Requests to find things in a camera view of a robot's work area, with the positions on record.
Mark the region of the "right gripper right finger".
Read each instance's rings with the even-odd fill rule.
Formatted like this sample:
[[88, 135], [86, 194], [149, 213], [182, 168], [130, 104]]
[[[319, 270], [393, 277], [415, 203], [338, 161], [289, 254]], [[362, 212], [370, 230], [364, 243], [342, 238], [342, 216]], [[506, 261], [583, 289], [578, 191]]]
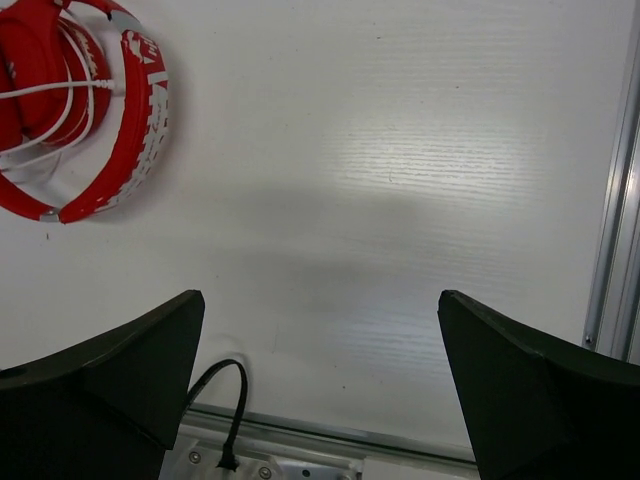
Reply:
[[638, 366], [455, 290], [438, 319], [481, 478], [638, 478]]

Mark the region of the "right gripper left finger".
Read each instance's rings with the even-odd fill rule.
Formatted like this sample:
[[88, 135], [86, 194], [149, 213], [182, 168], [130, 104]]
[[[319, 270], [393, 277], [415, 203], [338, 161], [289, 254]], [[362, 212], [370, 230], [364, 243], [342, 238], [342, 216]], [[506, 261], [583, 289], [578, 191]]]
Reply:
[[187, 290], [1, 372], [4, 479], [156, 479], [176, 442], [204, 319]]

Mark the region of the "red headphones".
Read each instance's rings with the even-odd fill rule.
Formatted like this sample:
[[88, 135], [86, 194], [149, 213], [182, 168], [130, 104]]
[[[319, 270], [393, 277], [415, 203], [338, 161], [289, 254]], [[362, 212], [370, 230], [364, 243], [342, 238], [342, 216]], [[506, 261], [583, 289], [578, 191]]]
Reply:
[[[7, 177], [2, 208], [35, 221], [68, 224], [111, 209], [139, 187], [168, 134], [168, 74], [158, 44], [115, 1], [92, 1], [120, 34], [122, 123], [110, 158], [62, 208], [41, 202]], [[1, 152], [35, 145], [40, 161], [60, 158], [103, 121], [116, 87], [106, 56], [67, 1], [15, 1], [1, 10]]]

